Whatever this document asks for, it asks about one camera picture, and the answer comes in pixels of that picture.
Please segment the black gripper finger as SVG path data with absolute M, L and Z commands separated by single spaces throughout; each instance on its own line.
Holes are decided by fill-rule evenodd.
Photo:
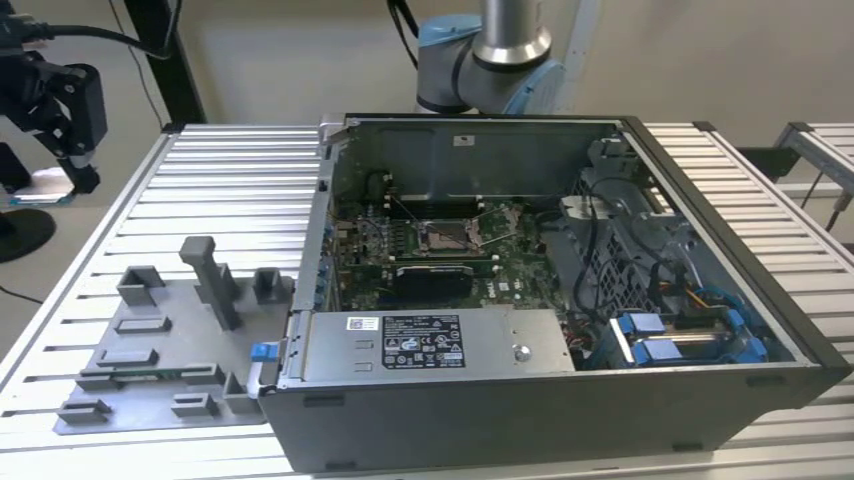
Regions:
M 17 192 L 32 184 L 32 176 L 5 142 L 0 143 L 0 184 L 5 192 Z
M 92 193 L 100 184 L 90 158 L 101 141 L 101 115 L 80 114 L 68 118 L 62 113 L 30 112 L 24 116 L 21 130 L 30 133 L 53 154 L 72 182 L 72 193 Z

